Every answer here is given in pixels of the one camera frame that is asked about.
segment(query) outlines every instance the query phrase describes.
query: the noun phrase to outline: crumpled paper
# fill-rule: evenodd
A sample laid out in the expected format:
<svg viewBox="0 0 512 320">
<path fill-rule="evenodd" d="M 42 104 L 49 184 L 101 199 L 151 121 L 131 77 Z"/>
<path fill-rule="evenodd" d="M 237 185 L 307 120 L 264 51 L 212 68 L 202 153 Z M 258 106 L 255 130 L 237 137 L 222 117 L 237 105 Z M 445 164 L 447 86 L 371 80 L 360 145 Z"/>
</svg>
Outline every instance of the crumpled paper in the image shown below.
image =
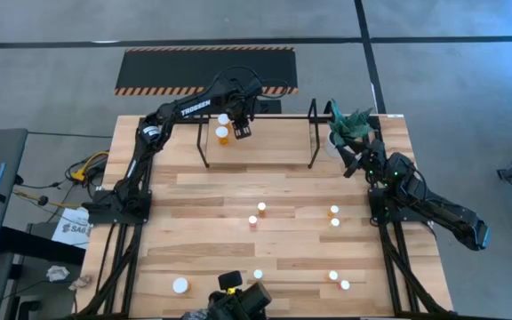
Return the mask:
<svg viewBox="0 0 512 320">
<path fill-rule="evenodd" d="M 46 271 L 46 277 L 49 278 L 50 282 L 64 280 L 68 275 L 70 275 L 70 272 L 65 267 L 52 266 Z"/>
</svg>

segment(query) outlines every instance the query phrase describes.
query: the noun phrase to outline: gray floor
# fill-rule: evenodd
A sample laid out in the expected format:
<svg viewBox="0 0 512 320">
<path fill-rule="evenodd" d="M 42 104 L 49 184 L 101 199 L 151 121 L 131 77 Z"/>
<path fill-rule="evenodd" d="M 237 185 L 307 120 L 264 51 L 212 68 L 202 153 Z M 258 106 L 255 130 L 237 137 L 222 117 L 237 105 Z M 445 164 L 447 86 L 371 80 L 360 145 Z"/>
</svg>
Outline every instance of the gray floor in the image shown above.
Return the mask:
<svg viewBox="0 0 512 320">
<path fill-rule="evenodd" d="M 510 0 L 364 0 L 364 9 L 371 36 L 512 36 Z M 0 0 L 0 42 L 359 35 L 350 0 Z M 295 47 L 300 93 L 283 99 L 284 112 L 304 112 L 314 97 L 335 98 L 347 111 L 372 107 L 362 45 Z M 512 43 L 373 50 L 387 112 L 405 114 L 429 186 L 479 212 L 492 228 L 483 252 L 438 229 L 454 307 L 512 317 L 512 187 L 495 174 L 512 157 Z M 118 115 L 146 113 L 174 98 L 114 96 L 123 52 L 0 49 L 0 128 L 108 135 Z M 20 173 L 30 183 L 50 183 L 108 144 L 31 135 Z M 65 191 L 46 194 L 61 199 Z M 85 197 L 78 190 L 69 201 Z M 8 226 L 48 219 L 21 200 L 10 208 Z"/>
</svg>

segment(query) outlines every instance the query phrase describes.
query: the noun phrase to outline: black robotic arm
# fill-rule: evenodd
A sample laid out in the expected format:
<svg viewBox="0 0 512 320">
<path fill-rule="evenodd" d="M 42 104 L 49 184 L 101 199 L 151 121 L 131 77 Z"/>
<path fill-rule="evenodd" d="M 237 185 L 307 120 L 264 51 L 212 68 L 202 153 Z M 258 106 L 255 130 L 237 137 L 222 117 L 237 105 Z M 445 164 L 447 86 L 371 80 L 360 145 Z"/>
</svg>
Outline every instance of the black robotic arm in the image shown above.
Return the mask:
<svg viewBox="0 0 512 320">
<path fill-rule="evenodd" d="M 135 132 L 135 148 L 124 177 L 111 191 L 97 191 L 92 203 L 83 207 L 91 224 L 143 223 L 149 215 L 151 194 L 148 179 L 153 156 L 171 138 L 177 120 L 195 115 L 226 113 L 232 121 L 235 136 L 242 139 L 252 133 L 254 103 L 262 94 L 261 80 L 254 75 L 247 84 L 228 79 L 220 73 L 203 92 L 166 103 L 140 120 Z"/>
</svg>

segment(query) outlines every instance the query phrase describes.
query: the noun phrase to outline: white cap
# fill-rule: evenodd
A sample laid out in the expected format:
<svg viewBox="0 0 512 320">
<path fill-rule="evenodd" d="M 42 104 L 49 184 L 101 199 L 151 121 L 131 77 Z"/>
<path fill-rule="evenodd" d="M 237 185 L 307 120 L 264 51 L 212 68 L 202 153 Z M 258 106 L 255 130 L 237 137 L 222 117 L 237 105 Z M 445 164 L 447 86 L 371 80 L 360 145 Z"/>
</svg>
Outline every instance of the white cap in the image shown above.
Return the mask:
<svg viewBox="0 0 512 320">
<path fill-rule="evenodd" d="M 340 282 L 341 289 L 348 290 L 351 287 L 351 284 L 347 280 L 343 280 Z"/>
<path fill-rule="evenodd" d="M 254 278 L 261 279 L 263 276 L 262 270 L 254 270 Z"/>
<path fill-rule="evenodd" d="M 339 274 L 337 274 L 337 271 L 329 271 L 329 278 L 331 280 L 337 280 L 337 278 L 339 277 Z"/>
<path fill-rule="evenodd" d="M 228 129 L 227 127 L 218 127 L 215 133 L 219 138 L 226 138 L 228 136 Z"/>
<path fill-rule="evenodd" d="M 226 125 L 228 124 L 230 120 L 228 120 L 228 115 L 227 114 L 220 114 L 219 115 L 219 124 L 220 125 Z"/>
<path fill-rule="evenodd" d="M 173 281 L 173 290 L 175 291 L 175 293 L 185 293 L 188 289 L 188 282 L 187 282 L 187 279 L 181 277 L 181 278 L 177 278 L 175 279 L 175 281 Z"/>
</svg>

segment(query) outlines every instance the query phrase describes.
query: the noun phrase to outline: white paper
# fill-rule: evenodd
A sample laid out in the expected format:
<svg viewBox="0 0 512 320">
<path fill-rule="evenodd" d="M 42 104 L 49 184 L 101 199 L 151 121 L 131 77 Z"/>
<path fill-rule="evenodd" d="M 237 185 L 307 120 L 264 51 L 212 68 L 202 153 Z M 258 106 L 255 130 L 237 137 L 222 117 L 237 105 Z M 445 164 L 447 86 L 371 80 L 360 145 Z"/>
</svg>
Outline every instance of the white paper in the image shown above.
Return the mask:
<svg viewBox="0 0 512 320">
<path fill-rule="evenodd" d="M 86 249 L 89 239 L 88 211 L 85 208 L 65 209 L 59 225 L 54 229 L 52 240 L 64 244 L 75 244 L 78 248 Z"/>
</svg>

